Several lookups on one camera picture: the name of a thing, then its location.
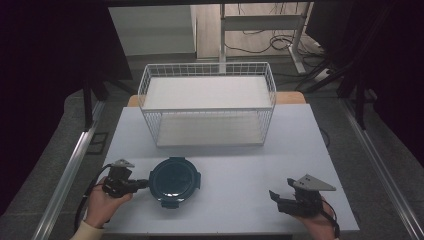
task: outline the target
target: plastic lid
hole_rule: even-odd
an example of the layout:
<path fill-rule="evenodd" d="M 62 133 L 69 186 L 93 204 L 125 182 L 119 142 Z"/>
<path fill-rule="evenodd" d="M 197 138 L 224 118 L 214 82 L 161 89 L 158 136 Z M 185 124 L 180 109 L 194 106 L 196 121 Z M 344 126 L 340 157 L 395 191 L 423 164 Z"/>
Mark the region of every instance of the plastic lid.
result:
<path fill-rule="evenodd" d="M 180 202 L 200 188 L 200 173 L 185 158 L 171 157 L 150 172 L 149 188 L 162 207 L 178 208 Z"/>

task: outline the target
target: wall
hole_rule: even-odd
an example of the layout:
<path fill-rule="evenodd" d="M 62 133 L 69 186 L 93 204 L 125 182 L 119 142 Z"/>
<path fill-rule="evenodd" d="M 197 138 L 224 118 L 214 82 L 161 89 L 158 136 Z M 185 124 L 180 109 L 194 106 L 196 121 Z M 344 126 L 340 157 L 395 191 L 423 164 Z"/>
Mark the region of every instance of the wall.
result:
<path fill-rule="evenodd" d="M 109 8 L 126 56 L 194 53 L 190 6 Z"/>

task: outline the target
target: wire basket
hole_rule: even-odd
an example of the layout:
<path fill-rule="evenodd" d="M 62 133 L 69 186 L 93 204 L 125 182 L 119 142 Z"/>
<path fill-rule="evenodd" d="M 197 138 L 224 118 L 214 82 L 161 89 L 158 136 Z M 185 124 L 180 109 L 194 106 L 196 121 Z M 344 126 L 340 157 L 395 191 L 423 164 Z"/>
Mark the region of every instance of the wire basket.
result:
<path fill-rule="evenodd" d="M 158 147 L 263 145 L 275 89 L 268 63 L 149 64 L 138 101 Z"/>

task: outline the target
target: sleeve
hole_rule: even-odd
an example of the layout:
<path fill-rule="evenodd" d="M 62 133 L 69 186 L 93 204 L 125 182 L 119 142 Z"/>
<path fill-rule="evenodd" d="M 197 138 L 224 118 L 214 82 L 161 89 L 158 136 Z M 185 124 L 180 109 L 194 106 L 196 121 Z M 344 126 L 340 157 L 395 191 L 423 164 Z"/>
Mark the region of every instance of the sleeve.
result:
<path fill-rule="evenodd" d="M 104 229 L 94 228 L 84 221 L 81 221 L 78 231 L 71 240 L 99 240 L 103 235 Z"/>

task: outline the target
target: white table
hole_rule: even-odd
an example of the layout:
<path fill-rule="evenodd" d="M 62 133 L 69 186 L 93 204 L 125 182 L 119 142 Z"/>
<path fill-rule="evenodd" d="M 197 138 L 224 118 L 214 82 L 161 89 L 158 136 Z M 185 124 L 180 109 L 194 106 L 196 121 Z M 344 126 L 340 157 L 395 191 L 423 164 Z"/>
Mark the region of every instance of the white table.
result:
<path fill-rule="evenodd" d="M 135 164 L 132 179 L 148 178 L 161 161 L 182 156 L 202 174 L 201 187 L 178 209 L 164 209 L 139 190 L 105 228 L 137 235 L 293 234 L 301 223 L 278 212 L 268 190 L 294 199 L 286 179 L 306 173 L 337 188 L 321 192 L 342 231 L 359 230 L 309 104 L 276 105 L 264 146 L 156 148 L 139 108 L 123 109 L 105 164 Z"/>

